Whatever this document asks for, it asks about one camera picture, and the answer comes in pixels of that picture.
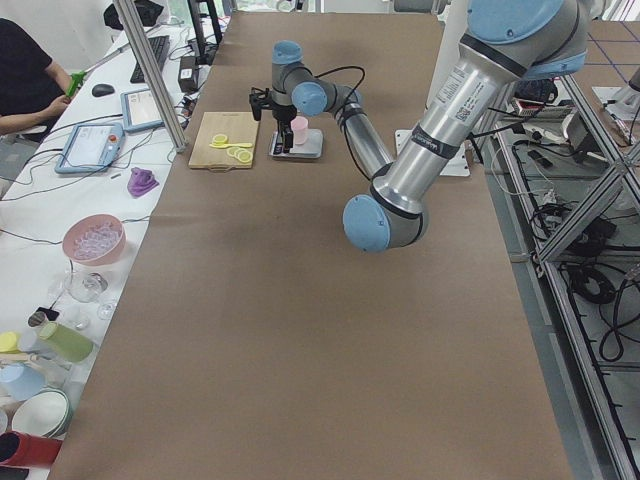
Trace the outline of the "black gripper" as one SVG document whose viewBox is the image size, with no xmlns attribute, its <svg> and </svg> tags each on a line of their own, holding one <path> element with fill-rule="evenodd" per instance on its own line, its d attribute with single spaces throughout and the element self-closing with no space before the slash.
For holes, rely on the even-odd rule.
<svg viewBox="0 0 640 480">
<path fill-rule="evenodd" d="M 280 130 L 282 152 L 289 153 L 294 146 L 294 133 L 291 128 L 291 122 L 296 117 L 296 107 L 292 104 L 286 105 L 278 95 L 277 91 L 269 88 L 252 87 L 249 93 L 249 104 L 255 121 L 261 120 L 263 110 L 272 112 L 272 116 Z"/>
</svg>

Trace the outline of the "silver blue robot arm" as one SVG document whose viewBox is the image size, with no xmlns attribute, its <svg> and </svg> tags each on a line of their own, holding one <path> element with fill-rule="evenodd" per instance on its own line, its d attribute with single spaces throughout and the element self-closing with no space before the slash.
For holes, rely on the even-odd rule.
<svg viewBox="0 0 640 480">
<path fill-rule="evenodd" d="M 368 193 L 343 211 L 344 232 L 357 248 L 381 252 L 408 246 L 427 229 L 423 197 L 455 156 L 496 94 L 507 84 L 578 71 L 584 64 L 593 1 L 471 1 L 459 59 L 411 130 L 398 156 L 388 152 L 353 87 L 315 76 L 299 44 L 272 51 L 272 85 L 249 95 L 253 117 L 271 111 L 283 151 L 293 146 L 298 114 L 330 113 L 370 179 Z"/>
</svg>

